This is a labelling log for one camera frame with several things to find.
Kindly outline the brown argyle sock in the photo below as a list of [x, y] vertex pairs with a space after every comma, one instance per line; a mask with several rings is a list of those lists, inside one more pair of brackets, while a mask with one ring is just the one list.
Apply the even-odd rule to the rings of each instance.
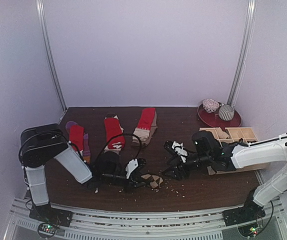
[[144, 174], [141, 178], [144, 179], [152, 189], [159, 189], [161, 184], [164, 182], [162, 177], [155, 174]]

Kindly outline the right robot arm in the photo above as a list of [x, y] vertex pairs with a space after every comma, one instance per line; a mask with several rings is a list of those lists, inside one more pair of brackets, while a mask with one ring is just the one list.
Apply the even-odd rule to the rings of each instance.
[[216, 172], [233, 172], [245, 167], [272, 162], [285, 162], [285, 166], [270, 180], [250, 191], [240, 217], [250, 221], [268, 202], [287, 191], [287, 132], [268, 140], [245, 143], [241, 140], [220, 143], [205, 130], [191, 137], [195, 151], [183, 144], [167, 140], [164, 148], [171, 154], [167, 169], [162, 174], [175, 180], [187, 179], [192, 170], [203, 165]]

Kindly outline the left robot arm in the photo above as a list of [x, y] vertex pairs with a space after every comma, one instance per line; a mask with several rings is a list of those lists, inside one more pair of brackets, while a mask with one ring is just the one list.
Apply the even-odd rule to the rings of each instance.
[[141, 173], [146, 160], [135, 156], [125, 166], [116, 152], [101, 150], [92, 163], [86, 163], [78, 146], [68, 140], [59, 125], [48, 124], [24, 130], [20, 136], [18, 159], [24, 171], [36, 214], [44, 222], [51, 222], [55, 210], [48, 204], [45, 165], [55, 159], [74, 179], [87, 189], [96, 189], [103, 182], [132, 190], [150, 185], [149, 177]]

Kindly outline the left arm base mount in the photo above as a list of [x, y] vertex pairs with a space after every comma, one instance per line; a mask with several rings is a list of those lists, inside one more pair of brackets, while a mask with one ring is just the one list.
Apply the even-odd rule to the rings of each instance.
[[73, 212], [51, 207], [50, 203], [36, 206], [32, 204], [29, 217], [48, 224], [69, 227], [72, 221]]

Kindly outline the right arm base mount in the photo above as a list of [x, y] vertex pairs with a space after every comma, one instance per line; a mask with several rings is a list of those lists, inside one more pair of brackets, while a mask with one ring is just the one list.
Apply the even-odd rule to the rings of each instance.
[[242, 207], [237, 207], [222, 212], [225, 225], [233, 226], [254, 221], [257, 217], [265, 217], [266, 213], [263, 206], [259, 206], [253, 201], [245, 202]]

